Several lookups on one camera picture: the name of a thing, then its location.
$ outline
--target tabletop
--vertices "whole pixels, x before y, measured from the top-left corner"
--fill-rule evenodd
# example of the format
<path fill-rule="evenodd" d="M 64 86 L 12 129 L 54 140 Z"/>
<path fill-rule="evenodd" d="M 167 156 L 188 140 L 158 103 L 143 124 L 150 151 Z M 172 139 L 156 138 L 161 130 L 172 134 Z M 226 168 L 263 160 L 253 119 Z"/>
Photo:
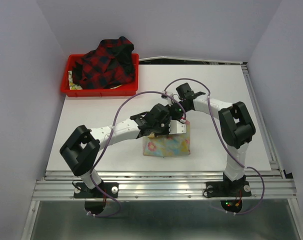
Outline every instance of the tabletop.
<path fill-rule="evenodd" d="M 138 93 L 163 91 L 175 79 L 191 78 L 204 83 L 211 91 L 211 98 L 224 102 L 244 102 L 256 127 L 246 153 L 246 166 L 259 171 L 270 171 L 270 154 L 265 148 L 258 119 L 240 65 L 140 65 Z M 188 82 L 196 92 L 206 92 L 200 84 L 178 81 L 168 89 Z M 74 129 L 85 125 L 88 129 L 112 124 L 115 113 L 126 97 L 68 97 L 62 108 L 59 124 L 47 165 L 47 171 L 70 171 L 60 155 L 60 148 Z M 159 94 L 142 94 L 129 101 L 120 111 L 117 122 L 132 115 L 149 111 L 155 104 L 167 104 Z M 96 167 L 98 171 L 223 171 L 227 153 L 223 149 L 209 115 L 202 112 L 187 113 L 190 121 L 190 155 L 177 157 L 144 156 L 142 139 L 127 140 L 109 146 Z"/>

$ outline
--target floral cloth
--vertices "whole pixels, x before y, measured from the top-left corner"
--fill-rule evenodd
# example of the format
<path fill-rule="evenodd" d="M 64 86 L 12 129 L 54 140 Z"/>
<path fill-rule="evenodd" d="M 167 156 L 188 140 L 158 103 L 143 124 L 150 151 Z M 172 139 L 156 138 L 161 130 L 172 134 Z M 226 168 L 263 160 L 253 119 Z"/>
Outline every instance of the floral cloth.
<path fill-rule="evenodd" d="M 162 135 L 158 137 L 143 137 L 142 154 L 155 157 L 174 157 L 191 154 L 191 125 L 186 121 L 185 134 Z"/>

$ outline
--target plaid cloth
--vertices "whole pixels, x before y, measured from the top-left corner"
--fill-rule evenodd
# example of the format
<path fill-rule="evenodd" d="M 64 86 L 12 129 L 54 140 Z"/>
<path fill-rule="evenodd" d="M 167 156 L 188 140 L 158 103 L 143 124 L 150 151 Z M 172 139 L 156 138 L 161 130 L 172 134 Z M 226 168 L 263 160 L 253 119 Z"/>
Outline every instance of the plaid cloth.
<path fill-rule="evenodd" d="M 72 68 L 74 84 L 83 89 L 110 89 L 135 80 L 134 45 L 124 36 L 102 40 Z"/>

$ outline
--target white wall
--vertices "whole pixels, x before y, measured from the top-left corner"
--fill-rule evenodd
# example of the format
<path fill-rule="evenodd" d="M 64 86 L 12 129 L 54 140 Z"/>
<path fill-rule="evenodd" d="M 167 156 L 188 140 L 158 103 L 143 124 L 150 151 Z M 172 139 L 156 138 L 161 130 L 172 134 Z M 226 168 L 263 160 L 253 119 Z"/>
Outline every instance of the white wall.
<path fill-rule="evenodd" d="M 21 238 L 61 113 L 66 59 L 35 0 L 0 0 L 0 240 Z"/>
<path fill-rule="evenodd" d="M 303 214 L 303 0 L 283 0 L 248 64 L 267 127 Z"/>
<path fill-rule="evenodd" d="M 130 39 L 140 57 L 248 61 L 281 0 L 36 0 L 66 54 Z"/>

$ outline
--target red plastic tray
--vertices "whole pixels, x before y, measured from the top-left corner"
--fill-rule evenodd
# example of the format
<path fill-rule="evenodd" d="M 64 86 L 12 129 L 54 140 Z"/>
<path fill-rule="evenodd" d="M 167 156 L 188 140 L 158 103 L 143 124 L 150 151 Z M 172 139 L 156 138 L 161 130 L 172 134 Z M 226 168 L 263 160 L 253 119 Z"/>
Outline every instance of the red plastic tray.
<path fill-rule="evenodd" d="M 68 71 L 72 71 L 76 66 L 75 62 L 80 59 L 84 54 L 72 54 L 69 56 L 67 66 L 62 76 L 60 91 L 68 97 L 115 97 L 115 96 L 132 96 L 136 94 L 138 89 L 138 65 L 139 55 L 132 53 L 131 58 L 135 67 L 135 81 L 124 84 L 115 89 L 83 89 L 83 90 L 70 90 L 68 82 Z"/>

